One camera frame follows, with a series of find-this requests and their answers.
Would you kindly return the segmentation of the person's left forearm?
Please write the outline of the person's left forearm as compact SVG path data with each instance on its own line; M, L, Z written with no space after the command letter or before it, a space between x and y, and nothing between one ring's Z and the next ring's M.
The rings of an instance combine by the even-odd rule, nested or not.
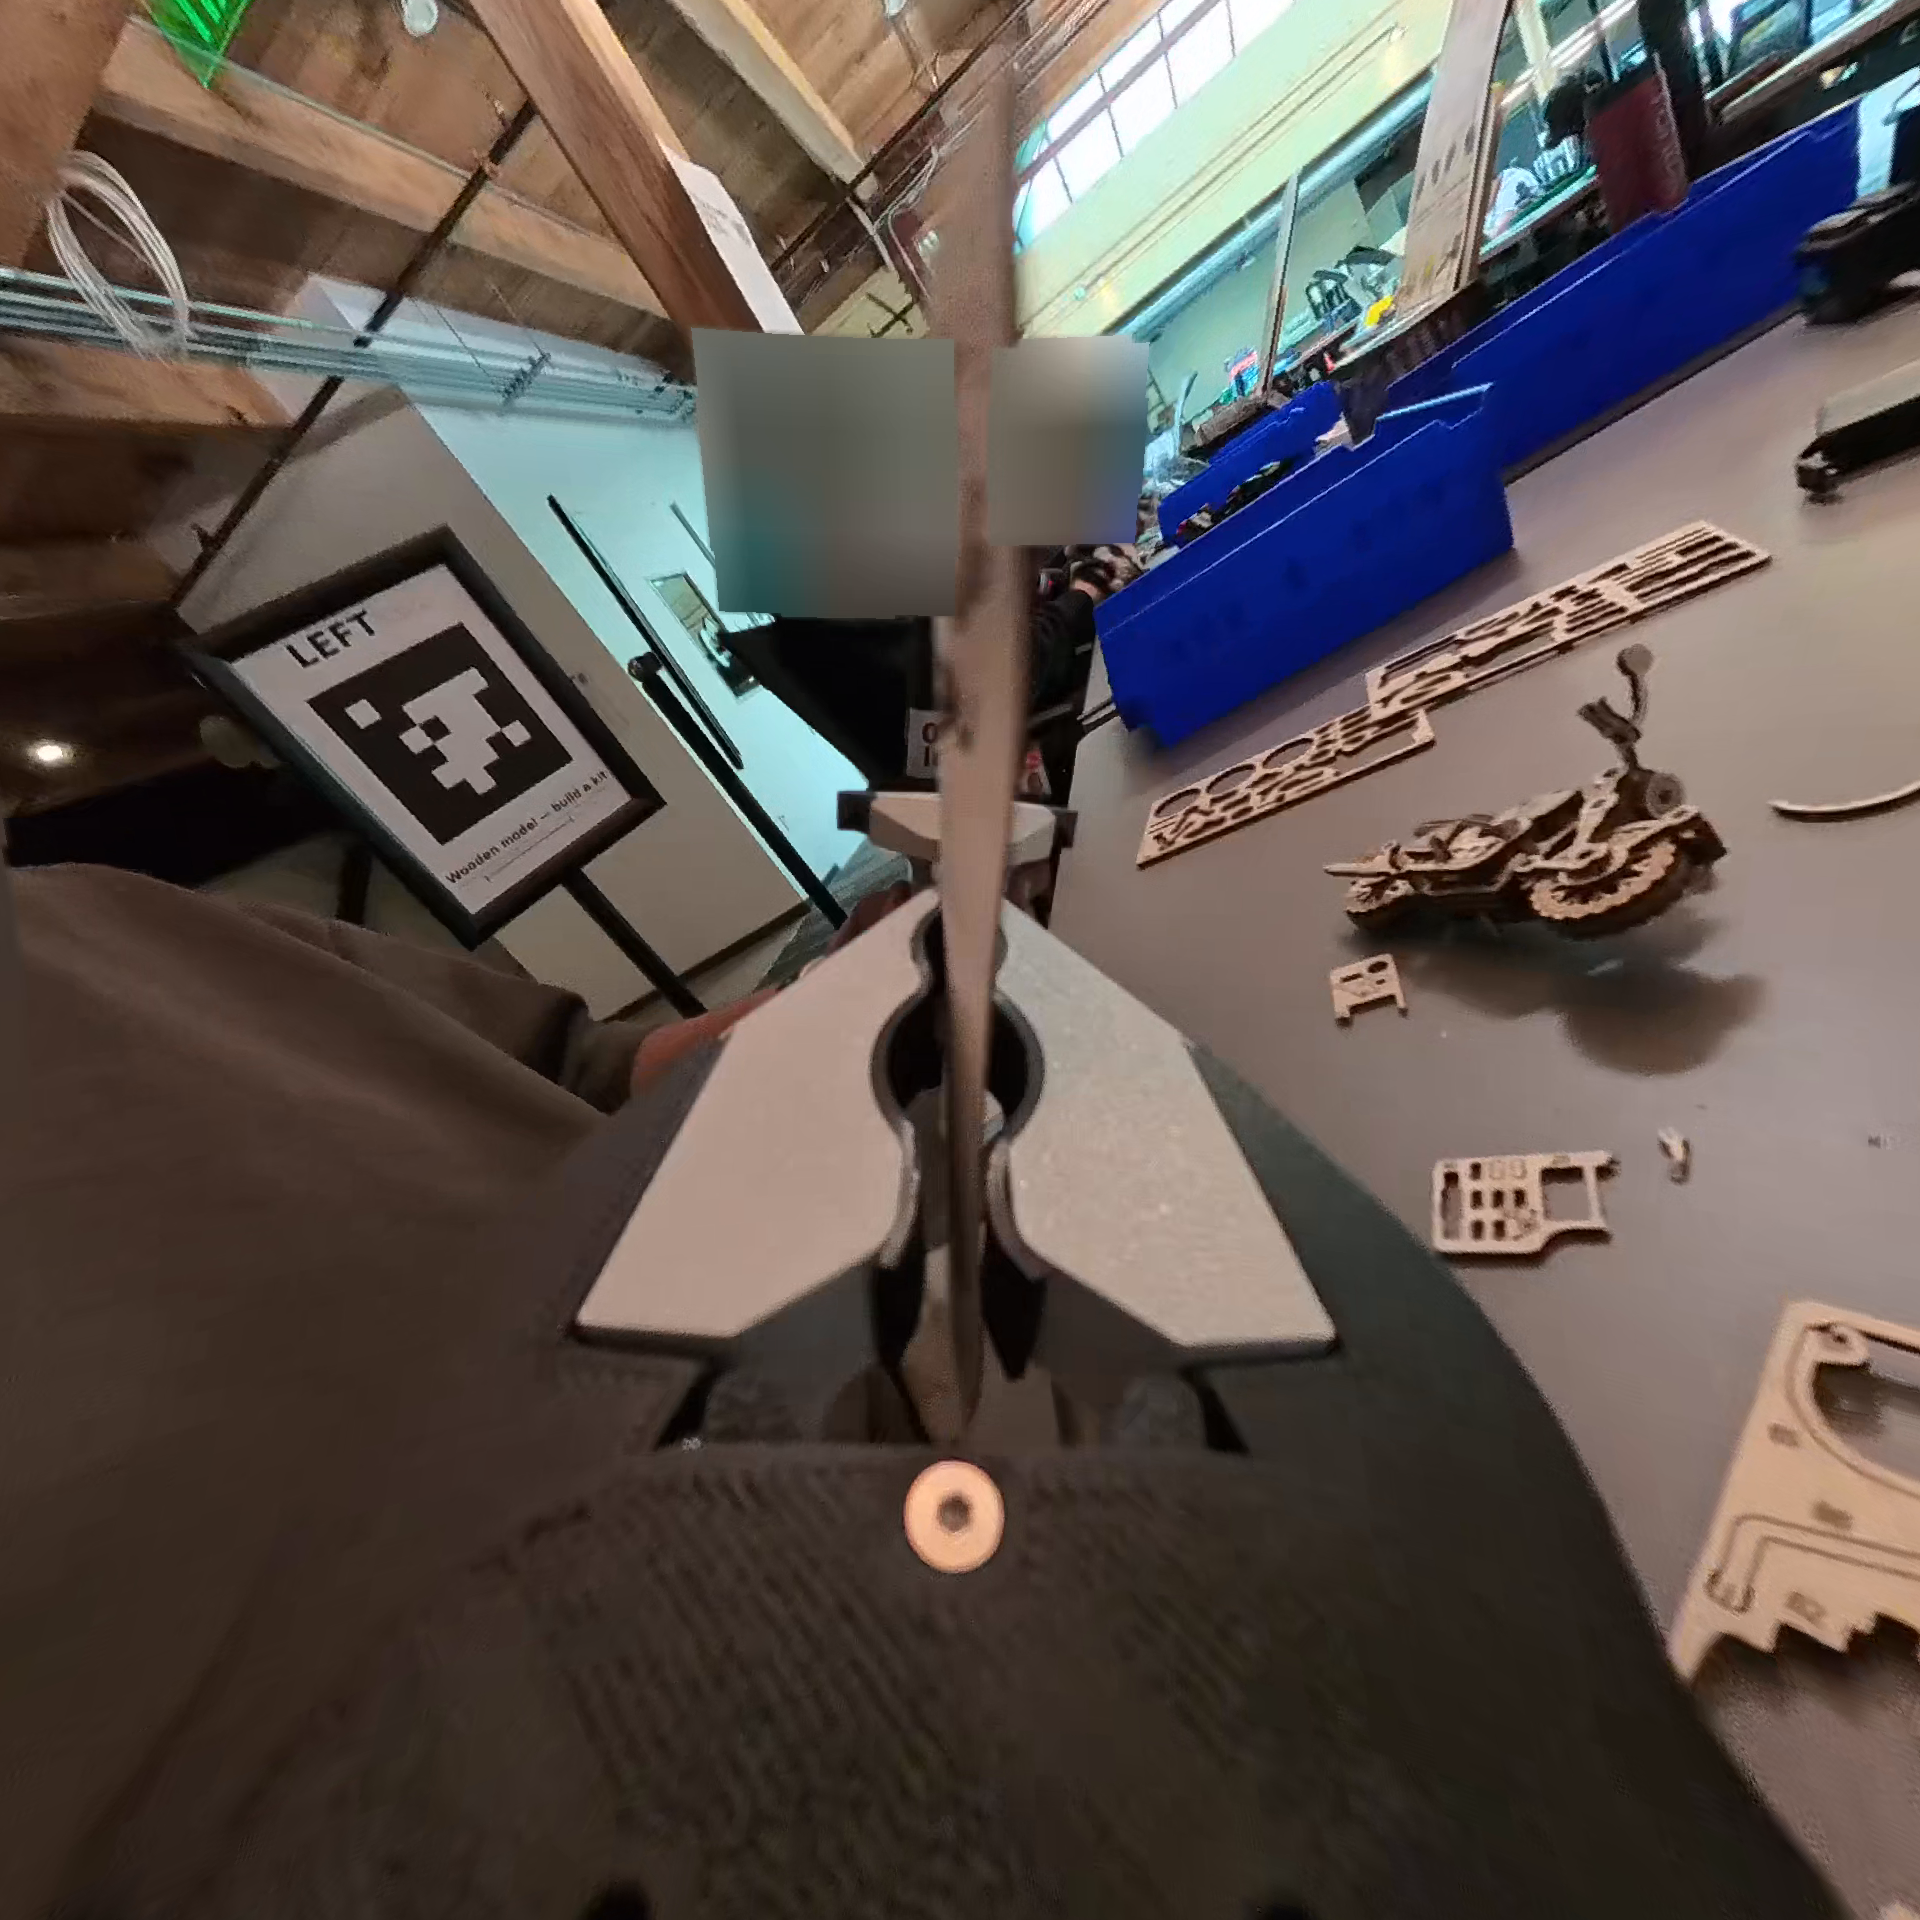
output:
M364 1649L646 1446L546 1203L690 1075L467 958L117 869L9 876L3 1915L198 1907Z

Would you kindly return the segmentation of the wooden motorcycle model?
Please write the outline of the wooden motorcycle model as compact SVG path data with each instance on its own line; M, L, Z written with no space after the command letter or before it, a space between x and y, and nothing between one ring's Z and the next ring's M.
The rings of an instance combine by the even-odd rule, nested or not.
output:
M1413 923L1537 923L1568 941L1603 941L1661 916L1712 885L1727 847L1674 775L1643 762L1652 650L1616 655L1630 705L1583 703L1576 715L1616 750L1579 788L1498 814L1428 821L1357 859L1327 864L1346 885L1357 930Z

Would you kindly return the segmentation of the wooden post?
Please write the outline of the wooden post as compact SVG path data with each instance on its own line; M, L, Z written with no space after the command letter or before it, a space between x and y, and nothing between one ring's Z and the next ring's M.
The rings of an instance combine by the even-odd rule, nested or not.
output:
M474 3L516 86L630 253L662 318L690 332L761 332L752 301L694 208L661 103L596 3Z

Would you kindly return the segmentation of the black device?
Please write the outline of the black device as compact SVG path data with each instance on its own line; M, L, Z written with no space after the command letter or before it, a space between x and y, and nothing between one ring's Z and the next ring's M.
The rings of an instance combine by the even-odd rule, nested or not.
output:
M1824 399L1794 480L1807 498L1828 498L1869 466L1918 454L1918 358Z
M1918 270L1918 182L1890 182L1815 221L1794 251L1810 322L1851 322Z

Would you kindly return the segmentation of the person's left hand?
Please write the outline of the person's left hand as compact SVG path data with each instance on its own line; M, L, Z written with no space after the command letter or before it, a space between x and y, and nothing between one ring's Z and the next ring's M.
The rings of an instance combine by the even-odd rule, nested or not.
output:
M705 1045L719 1045L730 1034L739 1023L757 1011L764 1002L773 1002L779 985L757 989L725 1009L713 1009L693 1018L679 1018L672 1025L653 1027L639 1037L630 1071L630 1093L661 1084L682 1059L694 1056Z

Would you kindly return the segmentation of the blue instruction booklet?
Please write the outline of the blue instruction booklet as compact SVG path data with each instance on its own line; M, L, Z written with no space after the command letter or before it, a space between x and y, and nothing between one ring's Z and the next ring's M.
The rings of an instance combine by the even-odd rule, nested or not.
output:
M958 388L958 591L933 625L940 750L943 941L943 1264L925 1260L922 1319L900 1384L928 1439L958 1454L985 1378L985 1115L996 1031L996 954L1006 847L1024 740L1027 594L1019 544L988 538L988 379L1014 341L1019 50L1011 30L981 66L967 138L936 175L933 329L952 342Z

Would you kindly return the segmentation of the wooden sheet, row of circles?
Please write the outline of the wooden sheet, row of circles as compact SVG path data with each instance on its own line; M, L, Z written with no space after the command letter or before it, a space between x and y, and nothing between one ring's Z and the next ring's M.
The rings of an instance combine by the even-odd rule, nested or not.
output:
M1144 823L1135 869L1163 864L1236 830L1272 821L1434 745L1428 712L1352 708L1312 732L1217 766L1164 793Z

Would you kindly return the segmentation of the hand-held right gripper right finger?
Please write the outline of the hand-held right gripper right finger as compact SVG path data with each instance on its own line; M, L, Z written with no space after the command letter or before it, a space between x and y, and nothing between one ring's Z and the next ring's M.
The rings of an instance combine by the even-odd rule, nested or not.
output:
M1036 1348L1331 1348L1334 1324L1195 1050L1027 913L996 1007L1027 1088L996 1144L996 1242Z

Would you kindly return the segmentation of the wooden sheet with gear holes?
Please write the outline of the wooden sheet with gear holes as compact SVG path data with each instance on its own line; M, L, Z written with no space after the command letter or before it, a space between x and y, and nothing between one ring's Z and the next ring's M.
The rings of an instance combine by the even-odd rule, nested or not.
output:
M1798 1631L1849 1652L1884 1618L1918 1630L1918 1476L1862 1454L1815 1391L1824 1371L1869 1371L1874 1348L1918 1354L1918 1333L1828 1302L1783 1308L1667 1624L1684 1685L1721 1641L1774 1652Z

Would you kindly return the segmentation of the wooden piece with grid slots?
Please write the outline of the wooden piece with grid slots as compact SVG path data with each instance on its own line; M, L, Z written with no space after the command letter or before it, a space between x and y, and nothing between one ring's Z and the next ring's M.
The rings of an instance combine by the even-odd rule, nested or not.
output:
M1430 1243L1458 1260L1537 1260L1568 1238L1606 1238L1599 1188L1613 1151L1503 1151L1435 1158Z

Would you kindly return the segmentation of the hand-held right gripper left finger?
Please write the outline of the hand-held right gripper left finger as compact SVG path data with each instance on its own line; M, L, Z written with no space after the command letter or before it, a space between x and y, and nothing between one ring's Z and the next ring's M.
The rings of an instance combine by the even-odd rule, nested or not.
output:
M880 1088L928 996L925 887L739 1023L576 1324L739 1338L912 1242L917 1145Z

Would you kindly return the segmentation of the black easel stand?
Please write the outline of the black easel stand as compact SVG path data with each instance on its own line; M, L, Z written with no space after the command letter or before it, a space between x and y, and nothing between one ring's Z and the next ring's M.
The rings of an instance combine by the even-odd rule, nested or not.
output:
M374 853L354 836L339 834L339 879L333 899L333 916L344 923L364 923L373 899L373 876L380 869ZM705 1002L693 985L639 938L639 930L618 910L607 890L585 872L561 879L565 899L572 899L586 921L622 954L622 960L646 975L653 1000L662 1000L679 1018L705 1015Z

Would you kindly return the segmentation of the green exit sign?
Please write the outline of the green exit sign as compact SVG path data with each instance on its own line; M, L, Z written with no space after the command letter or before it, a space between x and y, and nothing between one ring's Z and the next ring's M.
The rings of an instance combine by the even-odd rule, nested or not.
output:
M189 79L210 87L222 75L250 3L142 3L142 11Z

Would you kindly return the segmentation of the wooden sheet with long cutouts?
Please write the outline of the wooden sheet with long cutouts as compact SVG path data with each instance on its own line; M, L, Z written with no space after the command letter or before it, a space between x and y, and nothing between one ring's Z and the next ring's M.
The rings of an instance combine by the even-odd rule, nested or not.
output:
M1383 661L1365 680L1365 708L1371 718L1392 723L1451 705L1483 684L1498 684L1590 639L1616 637L1658 609L1741 581L1764 565L1770 565L1770 552L1696 519L1572 581L1428 639L1396 661Z

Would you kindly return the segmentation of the white paper notice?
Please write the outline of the white paper notice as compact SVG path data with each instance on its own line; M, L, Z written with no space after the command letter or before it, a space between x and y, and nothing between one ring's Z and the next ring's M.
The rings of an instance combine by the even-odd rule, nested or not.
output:
M757 251L757 238L719 174L679 152L668 152L665 161L694 206L723 263L749 301L755 322L764 332L802 332L801 318Z

